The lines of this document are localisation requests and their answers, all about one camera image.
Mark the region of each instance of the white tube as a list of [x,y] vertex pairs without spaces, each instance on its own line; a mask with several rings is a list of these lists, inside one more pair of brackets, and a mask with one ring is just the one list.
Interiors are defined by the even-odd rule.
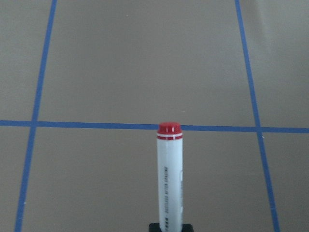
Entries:
[[157,133],[159,223],[162,232],[183,227],[183,133],[179,123],[165,122]]

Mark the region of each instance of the vertical blue line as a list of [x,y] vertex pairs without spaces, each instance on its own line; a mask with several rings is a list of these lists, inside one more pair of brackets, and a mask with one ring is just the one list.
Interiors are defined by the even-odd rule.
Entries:
[[248,52],[248,47],[247,47],[245,29],[243,25],[242,16],[241,16],[241,8],[240,8],[239,0],[235,0],[235,7],[236,7],[237,18],[238,18],[238,23],[239,23],[240,37],[241,37],[242,49],[243,49],[243,54],[244,54],[244,59],[245,59],[248,84],[249,84],[249,89],[250,89],[251,104],[252,104],[254,121],[255,121],[255,126],[256,126],[256,135],[257,135],[258,144],[260,148],[260,155],[261,155],[264,177],[265,177],[265,182],[266,182],[266,187],[267,187],[268,201],[270,205],[273,228],[275,232],[280,232],[275,198],[274,198],[274,193],[272,189],[270,172],[269,172],[269,167],[268,167],[267,158],[266,158],[266,151],[265,151],[265,146],[264,146],[264,141],[263,141],[261,122],[260,122],[260,117],[259,117],[259,112],[258,112],[258,107],[257,107],[257,102],[256,102],[254,82],[253,82],[253,76],[252,76],[252,71],[251,71],[251,66],[250,66],[249,52]]
[[30,167],[31,167],[32,152],[33,152],[34,141],[35,141],[37,121],[38,121],[39,111],[40,111],[44,74],[45,74],[45,68],[46,68],[46,62],[47,62],[49,42],[50,42],[50,37],[51,37],[52,27],[53,27],[53,22],[54,22],[56,4],[57,4],[57,0],[53,0],[51,4],[51,8],[50,8],[50,14],[48,18],[48,24],[47,24],[46,35],[45,35],[45,40],[44,40],[44,47],[43,47],[43,52],[42,52],[41,65],[40,65],[37,89],[36,89],[33,112],[32,112],[29,138],[28,138],[28,146],[27,146],[27,151],[26,151],[24,170],[23,170],[23,176],[22,176],[20,193],[19,193],[18,208],[17,208],[16,221],[15,221],[15,232],[21,232],[21,229],[22,229],[24,209],[25,209],[25,203],[26,203],[26,197],[27,197],[28,179],[29,179]]

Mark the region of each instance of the marker barrel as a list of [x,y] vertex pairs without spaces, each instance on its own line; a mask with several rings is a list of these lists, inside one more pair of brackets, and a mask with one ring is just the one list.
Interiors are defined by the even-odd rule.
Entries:
[[157,132],[159,224],[162,232],[183,227],[183,133],[179,123],[165,122]]

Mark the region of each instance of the white marker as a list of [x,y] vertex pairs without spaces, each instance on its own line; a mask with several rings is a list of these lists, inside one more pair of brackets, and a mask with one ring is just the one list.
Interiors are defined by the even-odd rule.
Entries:
[[159,222],[162,232],[183,227],[183,132],[177,122],[164,122],[157,132]]

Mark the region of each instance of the horizontal blue line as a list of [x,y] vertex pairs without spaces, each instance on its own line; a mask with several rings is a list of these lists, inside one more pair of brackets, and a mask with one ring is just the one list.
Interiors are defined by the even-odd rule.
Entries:
[[[131,129],[131,130],[157,130],[158,124],[134,124],[134,123],[99,123],[99,122],[48,122],[38,121],[13,121],[0,120],[0,126],[7,127],[51,127],[51,128],[92,128],[92,129]],[[256,127],[237,126],[202,126],[182,125],[185,131],[230,131],[230,132],[256,132]],[[261,127],[266,133],[309,133],[309,128],[289,127]]]

